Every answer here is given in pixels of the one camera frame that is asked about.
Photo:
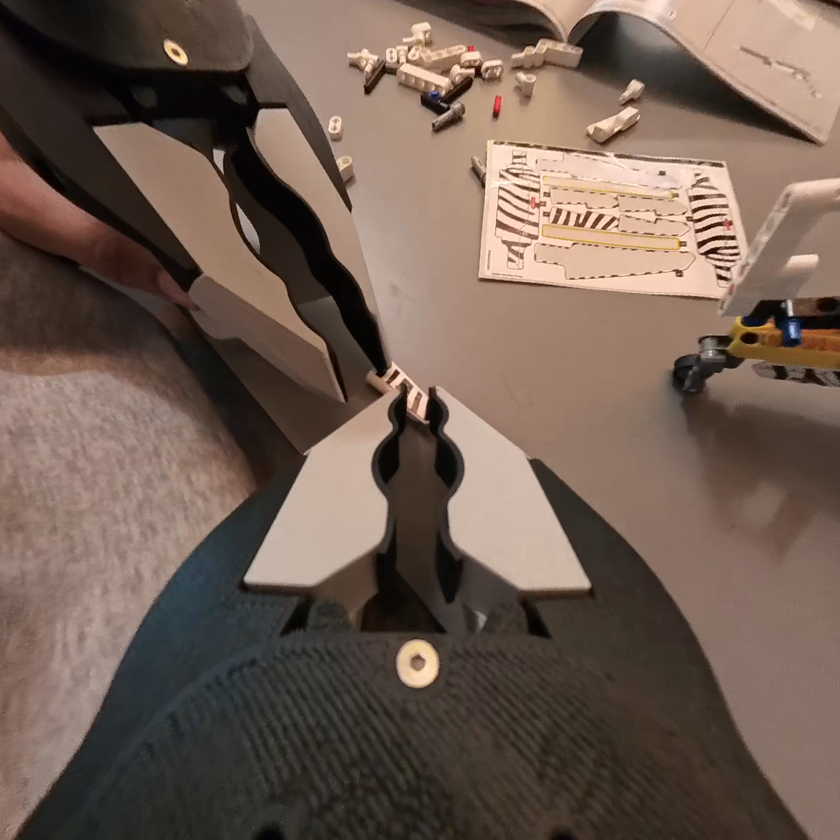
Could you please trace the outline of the white angled lego beam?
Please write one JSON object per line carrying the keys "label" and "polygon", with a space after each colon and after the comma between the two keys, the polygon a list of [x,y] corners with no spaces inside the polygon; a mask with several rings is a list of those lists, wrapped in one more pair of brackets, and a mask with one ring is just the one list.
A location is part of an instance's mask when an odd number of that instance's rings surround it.
{"label": "white angled lego beam", "polygon": [[583,48],[550,38],[541,38],[536,45],[524,47],[511,55],[511,68],[533,70],[542,67],[576,69],[581,62]]}

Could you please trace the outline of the zebra striped sticker sheet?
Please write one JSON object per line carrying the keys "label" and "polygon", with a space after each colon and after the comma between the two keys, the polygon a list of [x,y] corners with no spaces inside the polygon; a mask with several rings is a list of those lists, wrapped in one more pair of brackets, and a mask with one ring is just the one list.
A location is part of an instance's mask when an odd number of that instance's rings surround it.
{"label": "zebra striped sticker sheet", "polygon": [[723,161],[486,145],[478,278],[718,300],[747,251]]}

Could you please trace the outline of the lego instruction booklet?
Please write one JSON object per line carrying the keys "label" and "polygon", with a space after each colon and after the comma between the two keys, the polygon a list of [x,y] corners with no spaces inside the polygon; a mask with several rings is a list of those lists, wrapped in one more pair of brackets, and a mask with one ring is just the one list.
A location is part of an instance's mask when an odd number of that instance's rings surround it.
{"label": "lego instruction booklet", "polygon": [[582,52],[595,27],[638,22],[678,48],[753,106],[815,144],[826,145],[838,121],[838,2],[598,1],[411,2],[451,20],[520,40],[543,35]]}

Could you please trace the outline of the person's grey hoodie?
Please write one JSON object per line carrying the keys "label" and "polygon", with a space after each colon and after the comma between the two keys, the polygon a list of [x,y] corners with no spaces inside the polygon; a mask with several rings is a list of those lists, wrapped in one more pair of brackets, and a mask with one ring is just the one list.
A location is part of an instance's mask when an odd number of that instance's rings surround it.
{"label": "person's grey hoodie", "polygon": [[1,295],[1,834],[13,838],[154,599],[256,478],[134,301],[5,236]]}

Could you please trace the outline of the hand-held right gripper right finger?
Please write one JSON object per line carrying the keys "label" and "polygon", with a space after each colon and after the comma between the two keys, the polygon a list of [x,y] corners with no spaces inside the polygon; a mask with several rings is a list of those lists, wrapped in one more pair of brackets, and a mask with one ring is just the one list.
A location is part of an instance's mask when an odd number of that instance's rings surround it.
{"label": "hand-held right gripper right finger", "polygon": [[435,573],[446,601],[579,596],[592,583],[519,446],[442,387],[429,393],[445,487]]}

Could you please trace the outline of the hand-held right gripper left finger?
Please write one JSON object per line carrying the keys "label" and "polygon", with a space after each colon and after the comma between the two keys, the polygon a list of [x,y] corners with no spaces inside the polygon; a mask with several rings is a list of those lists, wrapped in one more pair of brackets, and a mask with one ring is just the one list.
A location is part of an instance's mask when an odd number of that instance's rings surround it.
{"label": "hand-held right gripper left finger", "polygon": [[404,429],[404,392],[390,392],[315,444],[245,573],[254,592],[371,599],[377,558],[393,535],[387,483]]}

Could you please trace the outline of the person's left hand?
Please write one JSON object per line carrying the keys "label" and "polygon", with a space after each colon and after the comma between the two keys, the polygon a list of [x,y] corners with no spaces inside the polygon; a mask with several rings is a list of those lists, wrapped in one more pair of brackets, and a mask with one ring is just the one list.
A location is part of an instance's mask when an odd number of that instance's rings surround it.
{"label": "person's left hand", "polygon": [[1,229],[123,287],[196,311],[195,302],[150,251],[49,186],[1,137]]}

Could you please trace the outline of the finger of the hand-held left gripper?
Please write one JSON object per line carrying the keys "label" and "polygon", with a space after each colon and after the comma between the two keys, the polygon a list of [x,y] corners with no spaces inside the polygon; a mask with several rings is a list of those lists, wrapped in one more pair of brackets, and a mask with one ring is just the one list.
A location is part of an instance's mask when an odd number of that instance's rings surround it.
{"label": "finger of the hand-held left gripper", "polygon": [[94,132],[196,262],[188,294],[199,326],[218,340],[241,340],[296,383],[346,403],[328,341],[299,311],[315,284],[291,237],[280,235],[266,263],[241,231],[212,156],[145,123]]}
{"label": "finger of the hand-held left gripper", "polygon": [[382,320],[336,161],[323,163],[288,108],[263,108],[230,151],[228,173],[254,225],[259,257],[294,305],[330,298],[370,367],[390,366]]}

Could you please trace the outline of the pile of lego pieces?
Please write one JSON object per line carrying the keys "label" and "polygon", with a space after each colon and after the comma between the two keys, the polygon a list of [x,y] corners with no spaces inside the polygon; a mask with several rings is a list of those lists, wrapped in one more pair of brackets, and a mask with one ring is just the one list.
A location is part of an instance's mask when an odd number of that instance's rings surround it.
{"label": "pile of lego pieces", "polygon": [[505,73],[502,59],[487,59],[472,45],[434,43],[432,25],[415,22],[402,39],[378,54],[363,47],[347,53],[349,67],[363,78],[363,91],[370,95],[384,76],[418,96],[421,106],[433,114],[431,131],[441,133],[463,122],[464,96],[476,81],[497,82]]}

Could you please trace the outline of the lego airplane model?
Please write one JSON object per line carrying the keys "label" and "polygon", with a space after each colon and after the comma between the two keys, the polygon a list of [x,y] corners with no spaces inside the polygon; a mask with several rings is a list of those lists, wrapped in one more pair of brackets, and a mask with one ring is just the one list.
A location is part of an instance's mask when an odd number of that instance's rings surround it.
{"label": "lego airplane model", "polygon": [[802,295],[820,258],[796,254],[803,237],[838,209],[837,178],[783,190],[720,300],[720,314],[734,317],[730,330],[700,337],[697,352],[675,361],[678,392],[701,393],[713,375],[745,361],[767,379],[839,386],[839,298]]}

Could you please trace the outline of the white lego panel with hole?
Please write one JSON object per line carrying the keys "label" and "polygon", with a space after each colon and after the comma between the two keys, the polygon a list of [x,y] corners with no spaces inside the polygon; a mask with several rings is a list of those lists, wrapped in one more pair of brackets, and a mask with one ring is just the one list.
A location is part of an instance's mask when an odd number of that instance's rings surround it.
{"label": "white lego panel with hole", "polygon": [[605,144],[632,128],[640,120],[640,114],[638,108],[624,108],[608,118],[588,125],[585,130],[586,134],[594,142]]}

